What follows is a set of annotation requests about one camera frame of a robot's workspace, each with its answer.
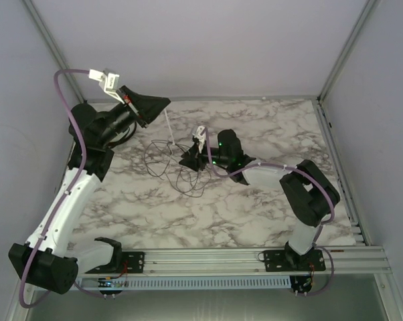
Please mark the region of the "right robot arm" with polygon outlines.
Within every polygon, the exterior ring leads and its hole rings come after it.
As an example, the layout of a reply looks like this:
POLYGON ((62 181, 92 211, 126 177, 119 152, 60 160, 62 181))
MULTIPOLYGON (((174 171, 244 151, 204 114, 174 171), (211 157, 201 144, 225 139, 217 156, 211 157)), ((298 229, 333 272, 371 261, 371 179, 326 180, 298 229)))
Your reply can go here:
POLYGON ((339 192, 311 160, 298 165, 275 165, 247 155, 240 139, 231 130, 218 133, 218 145, 210 144, 208 130, 199 126, 192 134, 192 146, 181 155, 180 165, 195 172, 210 167, 213 172, 223 169, 218 177, 232 179, 235 183, 281 188, 297 218, 291 238, 285 244, 283 266, 302 270, 314 262, 311 255, 325 224, 335 218, 335 206, 340 201, 339 192))

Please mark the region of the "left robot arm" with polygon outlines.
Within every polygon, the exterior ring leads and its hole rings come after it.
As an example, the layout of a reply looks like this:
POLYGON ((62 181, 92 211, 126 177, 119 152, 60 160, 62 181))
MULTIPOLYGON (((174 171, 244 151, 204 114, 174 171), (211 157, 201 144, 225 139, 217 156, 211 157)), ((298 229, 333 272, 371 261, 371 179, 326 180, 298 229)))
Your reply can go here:
POLYGON ((118 96, 120 102, 106 112, 86 102, 71 109, 69 133, 75 147, 60 192, 27 241, 9 250, 22 284, 65 294, 80 273, 113 274, 122 269, 122 245, 107 237, 97 237, 78 254, 67 253, 80 215, 110 168, 113 148, 123 142, 120 135, 131 126, 147 127, 171 103, 169 98, 138 94, 126 86, 118 89, 118 96))

